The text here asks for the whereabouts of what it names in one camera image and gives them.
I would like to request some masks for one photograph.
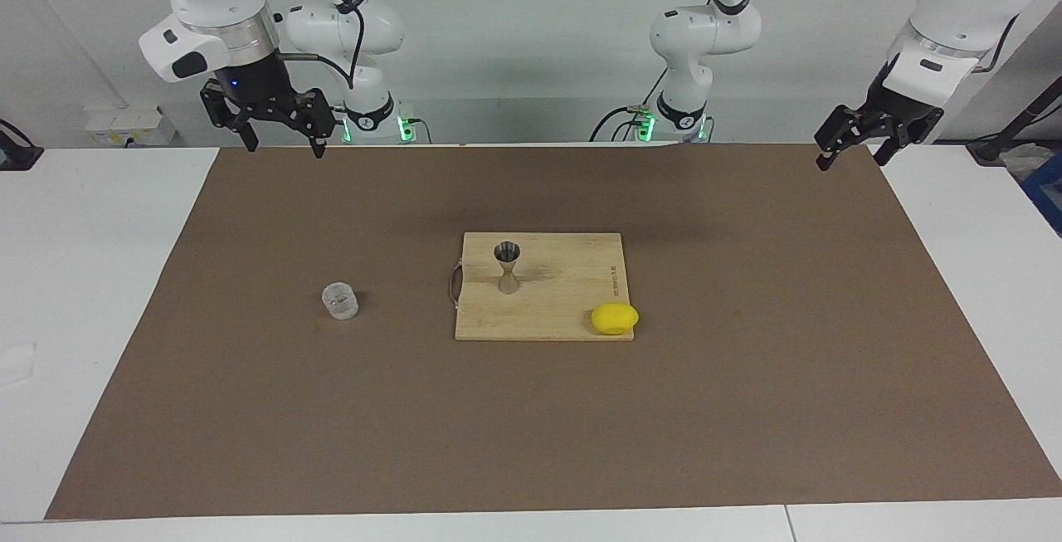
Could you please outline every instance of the white table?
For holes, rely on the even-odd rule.
[[[0,541],[1062,540],[1062,498],[35,523],[216,154],[50,151],[31,172],[0,172],[0,349],[36,344],[34,376],[0,389]],[[910,149],[885,174],[1062,472],[1062,240],[1005,171],[963,149]]]

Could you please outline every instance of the transparent plastic cup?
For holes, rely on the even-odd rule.
[[[321,300],[336,320],[349,320],[358,315],[358,298],[346,283],[332,283],[325,287]]]

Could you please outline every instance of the metal jigger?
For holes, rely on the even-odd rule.
[[[502,240],[494,248],[494,258],[501,265],[501,280],[498,281],[498,290],[506,295],[512,295],[520,288],[520,282],[513,274],[513,267],[520,257],[520,247],[512,240]]]

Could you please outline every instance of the yellow lemon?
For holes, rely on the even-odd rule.
[[[638,310],[630,304],[602,304],[590,314],[590,322],[602,335],[626,335],[638,323]]]

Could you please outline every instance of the brown table surface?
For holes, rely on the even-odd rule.
[[[223,150],[47,518],[1062,496],[868,153],[815,155]],[[467,231],[622,233],[637,339],[456,342]]]

